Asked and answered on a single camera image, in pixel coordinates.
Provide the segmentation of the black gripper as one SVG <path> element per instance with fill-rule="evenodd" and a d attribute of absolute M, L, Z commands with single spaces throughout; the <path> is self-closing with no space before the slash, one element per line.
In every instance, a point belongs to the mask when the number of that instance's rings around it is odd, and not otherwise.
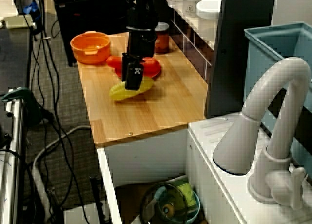
<path fill-rule="evenodd" d="M 156 41 L 154 29 L 140 29 L 126 27 L 129 32 L 127 53 L 122 54 L 121 81 L 125 82 L 126 90 L 137 91 L 143 78 L 143 65 L 140 60 L 130 59 L 134 57 L 153 57 Z"/>

